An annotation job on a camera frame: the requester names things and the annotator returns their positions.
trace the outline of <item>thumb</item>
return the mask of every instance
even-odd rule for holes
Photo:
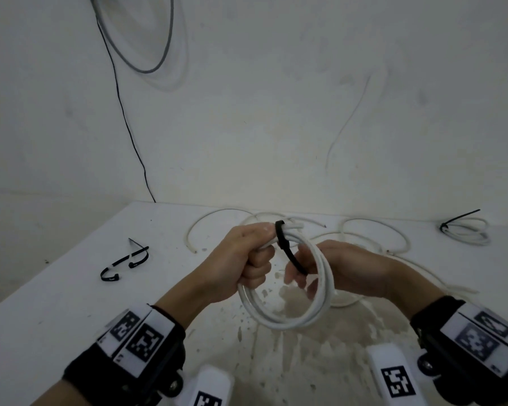
[[[265,245],[276,236],[275,224],[269,222],[244,225],[240,228],[240,246],[247,253]]]

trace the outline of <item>left hand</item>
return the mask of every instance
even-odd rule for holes
[[[275,224],[236,226],[198,266],[193,274],[200,280],[212,303],[226,300],[237,292],[237,284],[255,289],[271,271],[269,260],[275,248],[258,248],[276,236]]]

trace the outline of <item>cable tie on table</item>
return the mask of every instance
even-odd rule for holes
[[[294,256],[293,252],[291,252],[290,249],[290,241],[285,238],[284,233],[282,232],[282,226],[284,225],[284,221],[276,221],[275,222],[275,230],[277,232],[277,239],[278,239],[278,245],[280,248],[284,251],[290,262],[293,264],[293,266],[296,267],[296,269],[302,273],[303,275],[307,276],[309,273],[306,271],[306,269],[299,263],[299,261]]]

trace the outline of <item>black wire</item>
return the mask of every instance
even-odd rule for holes
[[[111,64],[113,65],[113,74],[115,74],[115,85],[117,87],[117,97],[119,98],[119,104],[120,108],[122,109],[122,117],[124,118],[124,124],[126,124],[126,129],[128,130],[128,134],[130,135],[130,140],[132,142],[132,146],[134,147],[135,154],[137,155],[137,159],[139,159],[139,162],[141,163],[141,166],[143,167],[143,176],[145,177],[145,185],[147,186],[147,189],[149,190],[149,194],[154,202],[156,202],[156,199],[154,199],[154,195],[152,194],[152,191],[149,188],[149,182],[147,181],[147,169],[145,169],[145,164],[141,160],[141,156],[139,155],[139,152],[137,152],[137,148],[135,147],[134,143],[134,137],[132,136],[132,132],[130,131],[130,127],[128,125],[128,121],[126,121],[126,115],[124,114],[124,107],[122,105],[122,100],[120,98],[120,90],[119,90],[119,81],[117,79],[117,70],[115,68],[115,61],[113,61],[113,56],[111,55],[111,51],[109,51],[109,47],[107,46],[107,41],[105,36],[102,33],[102,29],[100,27],[100,22],[98,21],[96,17],[96,24],[98,25],[98,29],[100,30],[100,34],[103,38],[103,43],[106,45],[107,53],[109,54],[109,59],[111,60]]]
[[[92,3],[92,8],[94,9],[94,13],[96,14],[96,20],[98,21],[98,25],[101,26],[100,32],[102,33],[102,37],[105,34],[105,38],[109,40],[109,44],[111,44],[111,47],[113,47],[113,50],[119,55],[120,58],[122,58],[122,61],[126,63],[132,70],[135,72],[138,72],[140,74],[152,74],[153,72],[156,72],[160,67],[162,67],[163,62],[166,60],[167,53],[169,52],[169,46],[171,45],[171,34],[173,32],[173,13],[174,13],[174,0],[169,0],[169,32],[167,34],[167,42],[166,46],[163,49],[163,55],[156,67],[151,68],[150,70],[142,70],[141,68],[136,67],[134,64],[132,64],[128,59],[122,54],[122,52],[119,50],[119,48],[115,45],[115,42],[109,35],[109,32],[107,31],[107,27],[105,23],[102,20],[102,16],[100,14],[100,10],[98,9],[98,5],[96,4],[96,0],[90,0]]]
[[[472,211],[472,212],[467,212],[466,214],[460,215],[460,216],[458,216],[458,217],[455,217],[455,218],[450,219],[449,221],[443,222],[442,224],[440,224],[440,226],[438,227],[438,229],[440,229],[440,231],[442,231],[442,228],[447,228],[447,227],[448,227],[448,224],[449,224],[450,222],[457,221],[459,218],[463,218],[463,217],[466,217],[466,216],[468,216],[468,215],[472,215],[473,213],[476,213],[476,212],[478,212],[478,211],[480,211],[480,209],[477,209],[477,210]]]

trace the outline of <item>dirty table surface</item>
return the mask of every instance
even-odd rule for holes
[[[157,300],[248,216],[220,211],[203,219],[191,233],[198,249],[193,254],[183,244],[184,233],[214,209],[134,202],[4,300],[0,304],[0,405],[35,400],[94,341],[102,325],[132,303]],[[304,216],[328,227],[305,224],[303,232],[310,236],[337,230],[342,220]],[[474,247],[447,238],[432,222],[386,222],[410,237],[407,257],[449,283],[479,290],[474,299],[508,319],[508,228],[490,228],[492,244]],[[397,234],[373,222],[350,222],[347,229],[376,239],[385,248],[402,245]],[[149,260],[133,270],[120,267],[118,282],[102,282],[102,269],[132,252],[128,238],[149,245]],[[362,245],[359,239],[346,240]],[[284,286],[285,263],[283,252],[277,252],[273,271],[258,293],[275,311],[295,316],[309,301],[297,287]],[[379,404],[365,348],[389,341],[407,355],[429,403],[445,404],[415,368],[420,349],[406,318],[382,299],[367,298],[348,308],[331,309],[304,330],[276,332],[252,321],[236,294],[204,310],[186,334],[185,373],[195,373],[205,363],[227,370],[236,377],[232,404]]]

